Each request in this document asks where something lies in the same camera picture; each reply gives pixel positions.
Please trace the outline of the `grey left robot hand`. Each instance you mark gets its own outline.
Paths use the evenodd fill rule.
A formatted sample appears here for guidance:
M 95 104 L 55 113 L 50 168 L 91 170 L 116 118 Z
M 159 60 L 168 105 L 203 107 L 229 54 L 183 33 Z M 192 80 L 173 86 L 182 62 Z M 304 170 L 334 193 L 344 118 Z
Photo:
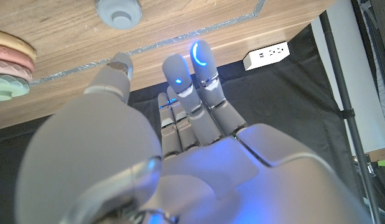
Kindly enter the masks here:
M 315 152 L 226 100 L 209 45 L 162 65 L 157 135 L 128 105 L 133 66 L 116 54 L 34 134 L 20 166 L 17 223 L 369 223 Z

